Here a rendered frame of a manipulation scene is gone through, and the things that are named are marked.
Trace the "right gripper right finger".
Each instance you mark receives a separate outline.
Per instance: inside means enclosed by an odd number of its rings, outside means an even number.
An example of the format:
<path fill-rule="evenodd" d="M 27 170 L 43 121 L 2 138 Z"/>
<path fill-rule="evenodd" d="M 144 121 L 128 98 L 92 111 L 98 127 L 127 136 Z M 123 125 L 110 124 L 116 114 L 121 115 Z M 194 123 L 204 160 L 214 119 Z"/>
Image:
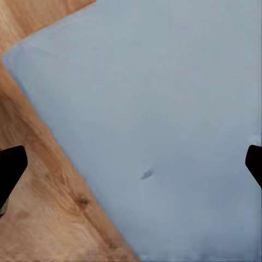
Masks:
<path fill-rule="evenodd" d="M 246 156 L 246 166 L 262 188 L 262 147 L 250 145 Z"/>

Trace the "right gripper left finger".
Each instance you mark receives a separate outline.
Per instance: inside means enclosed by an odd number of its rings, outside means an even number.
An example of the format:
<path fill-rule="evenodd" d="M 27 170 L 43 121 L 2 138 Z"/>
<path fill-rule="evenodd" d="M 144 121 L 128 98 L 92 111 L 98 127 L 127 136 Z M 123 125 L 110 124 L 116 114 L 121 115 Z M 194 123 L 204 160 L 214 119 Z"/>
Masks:
<path fill-rule="evenodd" d="M 22 145 L 0 151 L 0 209 L 27 166 L 27 155 Z"/>

